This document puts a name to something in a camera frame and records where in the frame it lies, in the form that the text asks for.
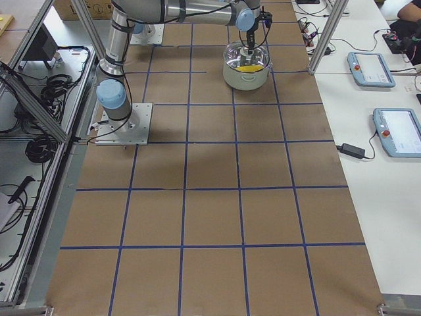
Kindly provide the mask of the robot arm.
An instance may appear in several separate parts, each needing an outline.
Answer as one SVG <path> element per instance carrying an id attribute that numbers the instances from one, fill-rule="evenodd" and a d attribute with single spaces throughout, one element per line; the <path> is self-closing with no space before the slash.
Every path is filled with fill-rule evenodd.
<path id="1" fill-rule="evenodd" d="M 155 32 L 153 25 L 135 23 L 132 37 L 137 41 L 147 41 Z"/>
<path id="2" fill-rule="evenodd" d="M 139 124 L 134 113 L 124 65 L 136 26 L 194 22 L 235 26 L 247 33 L 255 46 L 254 32 L 261 20 L 260 1 L 112 1 L 111 29 L 105 56 L 99 61 L 96 96 L 104 108 L 111 131 L 133 134 Z"/>

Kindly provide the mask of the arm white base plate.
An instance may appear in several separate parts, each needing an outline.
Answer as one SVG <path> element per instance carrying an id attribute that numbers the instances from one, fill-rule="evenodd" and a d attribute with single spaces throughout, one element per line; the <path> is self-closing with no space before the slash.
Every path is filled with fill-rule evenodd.
<path id="1" fill-rule="evenodd" d="M 135 23 L 130 45 L 161 45 L 164 34 L 164 24 Z"/>
<path id="2" fill-rule="evenodd" d="M 123 127 L 117 130 L 125 120 L 116 122 L 109 120 L 105 110 L 101 120 L 106 123 L 98 127 L 96 145 L 147 145 L 153 112 L 152 103 L 134 103 L 132 114 Z"/>

